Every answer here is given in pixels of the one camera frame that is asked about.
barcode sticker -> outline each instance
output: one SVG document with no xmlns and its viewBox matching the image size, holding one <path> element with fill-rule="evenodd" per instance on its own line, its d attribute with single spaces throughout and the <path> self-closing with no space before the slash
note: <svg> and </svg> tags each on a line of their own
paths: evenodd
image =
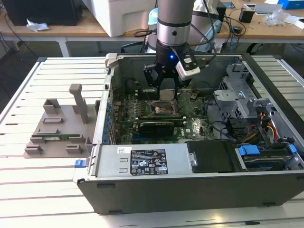
<svg viewBox="0 0 304 228">
<path fill-rule="evenodd" d="M 131 153 L 132 147 L 118 147 L 117 153 Z"/>
</svg>

green circuit board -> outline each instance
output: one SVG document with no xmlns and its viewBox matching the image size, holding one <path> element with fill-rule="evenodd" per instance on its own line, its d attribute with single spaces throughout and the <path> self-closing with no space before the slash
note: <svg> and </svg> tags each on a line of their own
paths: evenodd
<svg viewBox="0 0 304 228">
<path fill-rule="evenodd" d="M 123 98 L 115 107 L 116 142 L 160 144 L 214 139 L 203 113 L 205 98 L 197 96 L 191 99 L 191 95 L 193 91 L 183 92 L 174 101 L 139 101 L 134 95 Z M 142 137 L 139 130 L 141 124 L 151 122 L 173 124 L 173 134 L 163 138 Z"/>
</svg>

white plastic bag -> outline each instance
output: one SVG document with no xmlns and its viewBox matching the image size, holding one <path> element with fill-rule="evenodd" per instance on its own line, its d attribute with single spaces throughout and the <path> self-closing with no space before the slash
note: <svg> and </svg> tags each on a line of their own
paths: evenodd
<svg viewBox="0 0 304 228">
<path fill-rule="evenodd" d="M 284 25 L 284 18 L 288 17 L 289 13 L 285 13 L 282 9 L 275 10 L 272 14 L 267 14 L 264 17 L 264 22 L 268 26 Z"/>
<path fill-rule="evenodd" d="M 27 21 L 28 21 L 27 27 L 30 30 L 34 31 L 34 32 L 38 32 L 38 31 L 43 31 L 43 30 L 48 30 L 49 29 L 48 25 L 45 24 L 45 23 L 37 24 L 37 23 L 29 21 L 29 19 L 27 19 Z"/>
</svg>

workbench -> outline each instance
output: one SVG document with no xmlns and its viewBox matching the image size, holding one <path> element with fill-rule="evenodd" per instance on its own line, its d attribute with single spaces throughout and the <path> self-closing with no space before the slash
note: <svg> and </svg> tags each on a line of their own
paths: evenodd
<svg viewBox="0 0 304 228">
<path fill-rule="evenodd" d="M 304 118 L 302 78 L 283 60 L 272 56 L 254 59 Z M 104 57 L 75 57 L 37 62 L 3 110 L 0 115 L 1 228 L 88 225 L 244 228 L 252 221 L 259 222 L 259 228 L 304 226 L 304 193 L 277 207 L 101 216 L 93 212 L 74 183 L 86 172 L 86 168 L 74 169 L 77 158 L 24 159 L 24 148 L 44 113 L 42 105 L 47 98 L 58 99 L 60 105 L 75 105 L 69 87 L 72 83 L 81 83 L 82 97 L 87 104 L 100 99 L 106 76 L 104 60 Z M 262 85 L 256 83 L 255 87 L 267 98 Z"/>
<path fill-rule="evenodd" d="M 248 1 L 232 0 L 236 9 L 240 9 Z M 250 2 L 264 2 L 264 0 L 255 0 Z M 227 9 L 227 16 L 232 10 Z M 304 9 L 286 10 L 286 12 L 295 16 L 304 17 Z M 240 10 L 231 13 L 230 17 L 237 19 Z M 4 19 L 5 11 L 0 16 L 0 31 L 3 33 L 5 40 L 19 41 L 14 33 L 7 26 Z M 254 15 L 252 22 L 246 24 L 246 33 L 242 36 L 239 42 L 241 43 L 304 43 L 304 30 L 290 24 L 284 26 L 271 26 L 268 27 L 263 24 L 264 16 Z M 109 37 L 104 29 L 100 26 L 94 16 L 89 10 L 84 10 L 83 16 L 77 26 L 60 26 L 51 25 L 50 29 L 40 31 L 38 33 L 30 31 L 26 26 L 13 26 L 9 21 L 11 28 L 20 36 L 24 41 L 56 41 L 58 42 L 63 57 L 69 57 L 70 52 L 67 46 L 69 41 L 95 41 L 97 42 L 96 50 L 101 50 L 99 42 L 102 41 L 143 41 L 143 38 L 133 37 L 134 31 L 126 32 L 123 36 Z M 233 25 L 240 26 L 237 22 L 233 21 Z M 221 32 L 217 34 L 215 42 L 223 44 L 229 36 L 229 27 L 226 23 L 223 24 Z"/>
</svg>

motherboard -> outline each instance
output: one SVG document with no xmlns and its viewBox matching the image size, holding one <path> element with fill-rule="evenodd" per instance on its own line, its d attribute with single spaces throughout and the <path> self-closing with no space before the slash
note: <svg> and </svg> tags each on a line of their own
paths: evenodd
<svg viewBox="0 0 304 228">
<path fill-rule="evenodd" d="M 148 100 L 140 99 L 138 94 L 116 95 L 113 118 L 117 144 L 214 139 L 204 114 L 207 98 L 198 91 L 183 90 L 178 99 L 150 100 L 148 94 L 146 97 Z"/>
</svg>

